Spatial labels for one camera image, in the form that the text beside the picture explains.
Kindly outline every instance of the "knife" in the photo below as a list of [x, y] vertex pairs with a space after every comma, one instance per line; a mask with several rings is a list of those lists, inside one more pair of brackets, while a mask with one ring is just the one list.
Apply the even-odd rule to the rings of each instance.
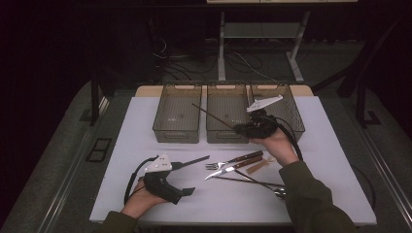
[[228, 172], [232, 172], [232, 171], [234, 171], [234, 170], [236, 170], [236, 169], [238, 169], [238, 168], [247, 166], [247, 165], [249, 165], [249, 164], [256, 163], [256, 162], [258, 162], [258, 161], [261, 161], [262, 159], [263, 159], [263, 157], [262, 157], [262, 155], [260, 155], [260, 156], [257, 156], [257, 157], [248, 159], [248, 160], [246, 160], [246, 161], [243, 161], [243, 162], [241, 162], [241, 163], [238, 163], [238, 164], [236, 164], [236, 165], [234, 165], [234, 166], [232, 166], [232, 167], [228, 167], [228, 168], [222, 169], [222, 170], [220, 170], [220, 171], [214, 172], [214, 173], [212, 173], [211, 175], [207, 176], [206, 179], [205, 179], [205, 181], [207, 181], [207, 180], [209, 180], [209, 179], [211, 179], [211, 178], [217, 177], [217, 176], [221, 176], [221, 175], [226, 174], [226, 173], [228, 173]]

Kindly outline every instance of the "gray plastic basket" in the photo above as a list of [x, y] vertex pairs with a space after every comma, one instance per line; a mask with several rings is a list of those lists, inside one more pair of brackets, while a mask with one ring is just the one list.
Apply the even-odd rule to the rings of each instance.
[[250, 87], [251, 91], [249, 97], [251, 99], [249, 101], [251, 104], [256, 100], [283, 95], [282, 100], [271, 104], [264, 109], [268, 115], [273, 115], [274, 117], [282, 119], [278, 119], [278, 123], [283, 124], [288, 131], [294, 134], [298, 141], [305, 132], [305, 127], [296, 103], [294, 102], [289, 85], [280, 82], [251, 82]]
[[159, 143], [199, 142], [203, 82], [169, 82], [163, 86], [153, 131]]
[[[249, 115], [246, 84], [237, 81], [215, 81], [207, 85], [207, 111], [229, 125], [246, 123]], [[247, 144], [246, 137], [213, 117], [206, 116], [207, 142], [210, 144]]]

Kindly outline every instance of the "white desk leg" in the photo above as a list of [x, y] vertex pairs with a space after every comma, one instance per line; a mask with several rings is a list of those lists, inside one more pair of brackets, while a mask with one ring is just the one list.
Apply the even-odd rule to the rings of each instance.
[[221, 13], [221, 35], [219, 39], [218, 75], [220, 81], [224, 81], [226, 79], [226, 73], [224, 70], [224, 12]]
[[300, 73], [299, 67], [297, 66], [295, 59], [296, 59], [297, 51], [299, 50], [300, 43], [302, 42], [303, 34], [306, 29], [306, 24], [308, 22], [309, 15], [310, 15], [310, 12], [305, 12], [305, 14], [303, 15], [302, 22], [300, 23], [299, 28], [297, 29], [296, 37], [294, 38], [293, 49], [292, 51], [286, 52], [286, 57], [288, 58], [288, 62], [291, 66], [294, 78], [296, 79], [298, 83], [303, 83], [304, 80], [303, 80], [302, 74]]

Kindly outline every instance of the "person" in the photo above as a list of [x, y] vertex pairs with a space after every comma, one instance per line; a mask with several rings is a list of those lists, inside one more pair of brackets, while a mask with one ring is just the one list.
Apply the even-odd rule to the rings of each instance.
[[[287, 190], [286, 207], [296, 232], [356, 232], [356, 227], [345, 212], [333, 205], [331, 191], [316, 180], [304, 161], [297, 158], [287, 136], [278, 129], [265, 139], [250, 139], [251, 143], [266, 147], [282, 169], [279, 170]], [[132, 233], [137, 219], [151, 207], [165, 203], [144, 188], [142, 180], [120, 213], [109, 212], [98, 233]]]

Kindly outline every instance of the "sleeve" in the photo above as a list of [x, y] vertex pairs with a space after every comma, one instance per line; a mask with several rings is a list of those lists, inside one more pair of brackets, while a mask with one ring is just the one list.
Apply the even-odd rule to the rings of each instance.
[[332, 194], [316, 180], [306, 163], [297, 161], [279, 171], [286, 189], [286, 207], [296, 232], [356, 232], [345, 212], [333, 205]]
[[95, 233], [133, 233], [137, 219], [118, 212], [109, 212]]

